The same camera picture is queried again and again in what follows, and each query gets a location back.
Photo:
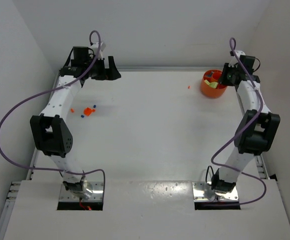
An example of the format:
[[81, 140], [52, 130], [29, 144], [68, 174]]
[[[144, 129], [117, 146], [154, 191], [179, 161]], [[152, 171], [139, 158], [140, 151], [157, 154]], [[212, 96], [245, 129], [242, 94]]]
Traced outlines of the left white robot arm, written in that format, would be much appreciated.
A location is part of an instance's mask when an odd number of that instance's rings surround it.
[[109, 67], [105, 67], [104, 48], [104, 42], [93, 43], [90, 47], [73, 47], [59, 71], [57, 90], [42, 112], [30, 119], [36, 148], [50, 157], [60, 170], [65, 189], [81, 199], [91, 195], [91, 186], [70, 153], [73, 136], [66, 125], [66, 118], [75, 96], [87, 79], [113, 81], [121, 78], [112, 56], [108, 57]]

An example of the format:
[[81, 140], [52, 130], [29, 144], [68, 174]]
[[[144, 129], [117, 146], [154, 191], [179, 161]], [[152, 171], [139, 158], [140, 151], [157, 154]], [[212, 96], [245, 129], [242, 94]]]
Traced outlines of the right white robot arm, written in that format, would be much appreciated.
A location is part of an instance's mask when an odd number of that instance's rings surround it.
[[225, 164], [211, 178], [211, 189], [229, 193], [239, 175], [256, 156], [269, 151], [281, 118], [266, 106], [259, 77], [254, 75], [254, 56], [238, 51], [237, 63], [226, 63], [219, 83], [235, 87], [244, 116], [234, 135], [234, 148]]

